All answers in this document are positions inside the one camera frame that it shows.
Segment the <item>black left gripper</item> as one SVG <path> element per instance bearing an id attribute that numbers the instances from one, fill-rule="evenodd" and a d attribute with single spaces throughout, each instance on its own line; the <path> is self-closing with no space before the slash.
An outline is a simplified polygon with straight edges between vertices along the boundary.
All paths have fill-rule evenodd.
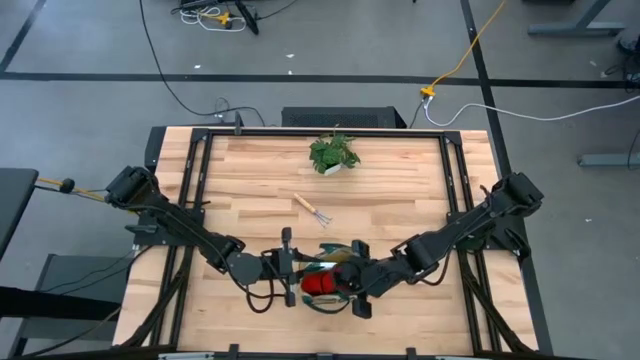
<path id="1" fill-rule="evenodd" d="M 270 279 L 277 279 L 284 287 L 285 306 L 294 307 L 296 305 L 295 285 L 298 277 L 294 268 L 320 268 L 320 261 L 295 261 L 295 259 L 317 259 L 317 256 L 304 254 L 291 246 L 292 229 L 284 227 L 281 231 L 281 246 L 272 248 L 261 253 L 271 270 Z"/>

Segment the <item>black red gardening glove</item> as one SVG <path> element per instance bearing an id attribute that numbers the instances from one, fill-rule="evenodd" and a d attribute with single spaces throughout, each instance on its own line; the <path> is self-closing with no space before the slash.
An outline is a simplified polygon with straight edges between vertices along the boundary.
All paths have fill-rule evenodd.
<path id="1" fill-rule="evenodd" d="M 301 289 L 311 296 L 330 295 L 338 292 L 332 271 L 306 273 L 301 281 Z"/>

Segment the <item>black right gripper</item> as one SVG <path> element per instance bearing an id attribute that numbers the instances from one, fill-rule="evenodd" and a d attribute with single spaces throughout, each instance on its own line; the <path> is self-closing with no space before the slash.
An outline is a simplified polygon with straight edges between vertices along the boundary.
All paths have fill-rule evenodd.
<path id="1" fill-rule="evenodd" d="M 367 300 L 373 291 L 380 297 L 392 287 L 390 279 L 393 265 L 399 260 L 399 246 L 393 247 L 391 256 L 375 259 L 370 256 L 370 247 L 362 240 L 351 242 L 351 253 L 342 264 L 333 268 L 336 291 L 351 301 L 352 314 L 362 319 L 372 317 L 372 304 Z"/>

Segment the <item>grey desk leg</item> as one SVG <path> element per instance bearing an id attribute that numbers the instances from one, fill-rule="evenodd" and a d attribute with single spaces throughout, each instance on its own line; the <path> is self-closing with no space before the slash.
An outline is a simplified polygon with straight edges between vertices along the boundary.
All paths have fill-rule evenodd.
<path id="1" fill-rule="evenodd" d="M 574 22 L 532 24 L 531 36 L 607 36 L 615 37 L 626 29 L 621 22 L 598 22 L 595 18 L 611 0 L 594 0 L 584 14 Z"/>

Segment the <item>grey desk frame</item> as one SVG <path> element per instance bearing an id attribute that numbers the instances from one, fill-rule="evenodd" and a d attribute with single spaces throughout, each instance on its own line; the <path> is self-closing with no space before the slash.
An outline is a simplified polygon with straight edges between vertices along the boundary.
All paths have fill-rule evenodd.
<path id="1" fill-rule="evenodd" d="M 111 347 L 128 255 L 0 260 L 0 359 Z"/>

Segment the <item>wooden handled hand rake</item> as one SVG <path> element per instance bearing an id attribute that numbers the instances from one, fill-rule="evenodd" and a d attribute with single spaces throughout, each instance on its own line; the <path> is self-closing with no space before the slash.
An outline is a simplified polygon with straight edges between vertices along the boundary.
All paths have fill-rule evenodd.
<path id="1" fill-rule="evenodd" d="M 309 213 L 311 213 L 314 216 L 314 218 L 318 221 L 318 223 L 322 227 L 326 227 L 327 225 L 330 224 L 331 218 L 322 214 L 319 210 L 317 210 L 311 203 L 309 203 L 301 195 L 299 195 L 298 193 L 294 193 L 293 196 L 301 206 L 303 206 Z"/>

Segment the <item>black panel beside table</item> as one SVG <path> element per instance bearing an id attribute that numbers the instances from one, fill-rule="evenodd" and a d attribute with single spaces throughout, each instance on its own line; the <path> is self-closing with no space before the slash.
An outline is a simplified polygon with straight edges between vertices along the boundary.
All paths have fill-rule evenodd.
<path id="1" fill-rule="evenodd" d="M 144 151 L 144 167 L 151 173 L 156 172 L 166 129 L 166 126 L 154 126 L 150 130 Z"/>

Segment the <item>black stand leg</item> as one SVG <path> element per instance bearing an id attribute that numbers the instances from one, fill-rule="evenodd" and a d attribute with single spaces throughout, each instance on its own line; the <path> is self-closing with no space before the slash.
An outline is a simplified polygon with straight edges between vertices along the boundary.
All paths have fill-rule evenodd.
<path id="1" fill-rule="evenodd" d="M 247 6 L 243 3 L 242 0 L 234 0 L 234 4 L 236 6 L 236 8 L 239 10 L 241 16 L 243 17 L 243 19 L 246 22 L 247 27 L 249 28 L 249 30 L 254 34 L 254 35 L 258 35 L 259 34 L 259 28 L 257 25 L 257 21 L 255 19 L 255 17 L 249 12 Z"/>

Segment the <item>cream green canvas gardening bag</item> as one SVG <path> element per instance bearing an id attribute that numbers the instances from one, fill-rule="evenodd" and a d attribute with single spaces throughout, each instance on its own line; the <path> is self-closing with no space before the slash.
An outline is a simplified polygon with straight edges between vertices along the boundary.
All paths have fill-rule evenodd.
<path id="1" fill-rule="evenodd" d="M 347 246 L 347 245 L 338 244 L 338 243 L 321 243 L 320 249 L 321 251 L 315 255 L 317 256 L 317 259 L 312 259 L 309 261 L 333 261 L 333 262 L 337 262 L 338 264 L 342 264 L 342 262 L 345 261 L 351 253 L 351 245 Z M 303 304 L 306 305 L 311 310 L 324 315 L 336 315 L 342 312 L 343 310 L 345 310 L 347 307 L 351 307 L 351 311 L 352 311 L 351 301 L 347 296 L 344 296 L 338 292 L 336 294 L 330 294 L 330 295 L 311 296 L 302 291 L 301 281 L 303 276 L 306 273 L 319 272 L 319 271 L 333 272 L 334 267 L 330 269 L 297 268 L 297 275 L 299 276 L 298 293 L 301 296 Z"/>

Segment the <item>black side desk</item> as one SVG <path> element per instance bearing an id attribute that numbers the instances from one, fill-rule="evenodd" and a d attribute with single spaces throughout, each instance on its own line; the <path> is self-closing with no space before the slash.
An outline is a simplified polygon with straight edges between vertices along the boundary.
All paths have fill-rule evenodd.
<path id="1" fill-rule="evenodd" d="M 0 168 L 0 259 L 33 194 L 38 175 L 35 169 Z"/>

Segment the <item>green potted plant white pot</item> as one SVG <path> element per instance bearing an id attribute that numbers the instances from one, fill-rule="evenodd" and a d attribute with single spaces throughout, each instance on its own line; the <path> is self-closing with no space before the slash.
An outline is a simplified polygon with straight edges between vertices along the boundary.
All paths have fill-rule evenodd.
<path id="1" fill-rule="evenodd" d="M 354 137 L 344 134 L 323 134 L 309 146 L 309 159 L 313 169 L 322 175 L 328 175 L 336 166 L 354 168 L 361 163 L 359 156 L 351 150 Z"/>

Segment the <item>grey desk foot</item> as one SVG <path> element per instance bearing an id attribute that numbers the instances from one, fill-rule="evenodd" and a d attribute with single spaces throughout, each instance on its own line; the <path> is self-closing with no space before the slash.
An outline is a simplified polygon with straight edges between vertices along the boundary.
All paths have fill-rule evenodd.
<path id="1" fill-rule="evenodd" d="M 584 154 L 578 157 L 577 164 L 581 167 L 640 167 L 640 152 L 612 153 L 612 154 Z"/>

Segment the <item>black computer case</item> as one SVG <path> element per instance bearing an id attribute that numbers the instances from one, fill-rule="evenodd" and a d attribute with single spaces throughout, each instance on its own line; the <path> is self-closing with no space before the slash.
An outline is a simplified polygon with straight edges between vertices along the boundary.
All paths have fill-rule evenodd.
<path id="1" fill-rule="evenodd" d="M 285 107 L 283 127 L 391 128 L 407 124 L 393 106 L 387 107 Z"/>

